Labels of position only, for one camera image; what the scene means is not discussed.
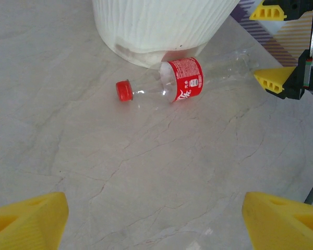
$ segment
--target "red bottle cap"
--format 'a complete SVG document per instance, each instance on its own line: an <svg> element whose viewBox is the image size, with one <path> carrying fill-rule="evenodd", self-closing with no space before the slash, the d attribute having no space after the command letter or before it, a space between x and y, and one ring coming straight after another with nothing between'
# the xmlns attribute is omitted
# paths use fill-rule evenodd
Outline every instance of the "red bottle cap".
<svg viewBox="0 0 313 250"><path fill-rule="evenodd" d="M130 101L134 98L130 82L128 80L116 83L118 98L121 102Z"/></svg>

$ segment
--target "white plastic container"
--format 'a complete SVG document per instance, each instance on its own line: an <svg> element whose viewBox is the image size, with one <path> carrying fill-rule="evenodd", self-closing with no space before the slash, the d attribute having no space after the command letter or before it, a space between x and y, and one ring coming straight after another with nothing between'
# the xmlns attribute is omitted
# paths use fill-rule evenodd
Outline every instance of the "white plastic container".
<svg viewBox="0 0 313 250"><path fill-rule="evenodd" d="M146 68L197 56L239 0L93 0L106 45Z"/></svg>

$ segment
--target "marble floor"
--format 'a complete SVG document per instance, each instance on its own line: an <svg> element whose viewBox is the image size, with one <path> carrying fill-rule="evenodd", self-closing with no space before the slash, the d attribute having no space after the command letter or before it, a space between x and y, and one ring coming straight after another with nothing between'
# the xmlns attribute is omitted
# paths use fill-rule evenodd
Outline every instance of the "marble floor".
<svg viewBox="0 0 313 250"><path fill-rule="evenodd" d="M252 46L228 18L203 56ZM313 96L254 79L173 105L120 103L143 69L111 52L89 0L0 0L0 206L63 191L60 249L251 249L248 191L303 201L313 186Z"/></svg>

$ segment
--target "clear plastic bottle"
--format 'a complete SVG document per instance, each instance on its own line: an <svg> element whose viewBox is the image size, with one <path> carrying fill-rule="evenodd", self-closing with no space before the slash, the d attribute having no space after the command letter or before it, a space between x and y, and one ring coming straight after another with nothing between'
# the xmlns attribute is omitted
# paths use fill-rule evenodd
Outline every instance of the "clear plastic bottle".
<svg viewBox="0 0 313 250"><path fill-rule="evenodd" d="M208 91L214 83L247 77L258 67L245 49L214 57L207 63L199 61L199 58L184 58L161 62L135 80L117 82L118 98L126 102L141 95L158 95L171 103Z"/></svg>

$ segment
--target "bottle label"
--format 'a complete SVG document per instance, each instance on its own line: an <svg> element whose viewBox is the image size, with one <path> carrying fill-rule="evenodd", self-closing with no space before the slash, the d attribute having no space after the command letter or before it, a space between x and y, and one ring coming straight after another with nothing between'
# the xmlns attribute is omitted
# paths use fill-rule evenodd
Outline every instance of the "bottle label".
<svg viewBox="0 0 313 250"><path fill-rule="evenodd" d="M168 62L174 70L177 93L173 101L199 95L203 89L203 71L198 61L184 58Z"/></svg>

